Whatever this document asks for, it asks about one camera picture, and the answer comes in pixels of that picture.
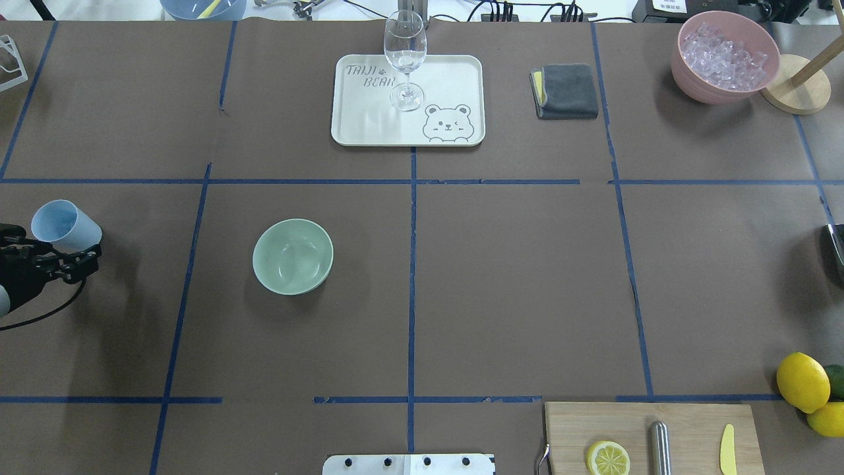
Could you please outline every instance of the bear illustration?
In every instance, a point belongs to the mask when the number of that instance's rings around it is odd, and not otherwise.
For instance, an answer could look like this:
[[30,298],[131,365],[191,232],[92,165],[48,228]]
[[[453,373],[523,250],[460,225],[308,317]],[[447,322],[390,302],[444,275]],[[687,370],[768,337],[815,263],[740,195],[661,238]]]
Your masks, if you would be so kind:
[[461,104],[453,109],[440,109],[436,104],[425,107],[428,120],[422,133],[430,142],[469,142],[474,127],[469,122],[469,106]]

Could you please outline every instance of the lemon slice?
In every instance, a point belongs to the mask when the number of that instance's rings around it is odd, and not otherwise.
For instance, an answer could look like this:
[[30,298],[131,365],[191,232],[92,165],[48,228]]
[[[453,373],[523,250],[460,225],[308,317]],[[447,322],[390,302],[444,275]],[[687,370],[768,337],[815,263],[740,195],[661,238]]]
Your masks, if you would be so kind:
[[601,440],[589,447],[586,466],[592,475],[627,475],[630,473],[630,456],[621,445]]

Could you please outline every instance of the white label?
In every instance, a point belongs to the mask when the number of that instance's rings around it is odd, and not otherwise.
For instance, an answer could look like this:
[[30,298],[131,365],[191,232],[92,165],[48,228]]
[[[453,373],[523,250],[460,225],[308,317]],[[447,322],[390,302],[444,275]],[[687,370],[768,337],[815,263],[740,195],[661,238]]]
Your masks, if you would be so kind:
[[653,8],[673,14],[685,14],[685,0],[653,0]]

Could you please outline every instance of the blue bowl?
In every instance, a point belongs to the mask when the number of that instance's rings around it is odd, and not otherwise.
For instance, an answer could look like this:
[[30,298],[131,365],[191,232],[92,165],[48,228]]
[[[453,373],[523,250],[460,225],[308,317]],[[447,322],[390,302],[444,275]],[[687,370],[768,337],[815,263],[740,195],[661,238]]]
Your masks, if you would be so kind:
[[243,19],[248,0],[220,0],[217,8],[208,18],[198,19],[200,13],[211,4],[211,0],[160,0],[164,10],[175,19],[237,21]]

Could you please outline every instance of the metal hook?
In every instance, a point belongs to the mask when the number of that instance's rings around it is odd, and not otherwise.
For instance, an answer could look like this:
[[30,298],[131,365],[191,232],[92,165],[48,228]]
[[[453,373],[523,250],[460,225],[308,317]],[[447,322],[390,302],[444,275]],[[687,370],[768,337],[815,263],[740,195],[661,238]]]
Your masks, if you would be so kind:
[[[533,468],[533,475],[539,475],[539,468],[542,466],[543,461],[548,461],[550,464],[551,461],[549,456],[551,455],[551,444],[545,444],[545,452],[539,457],[539,460],[536,461],[536,467]],[[548,473],[551,473],[551,466],[548,466]]]

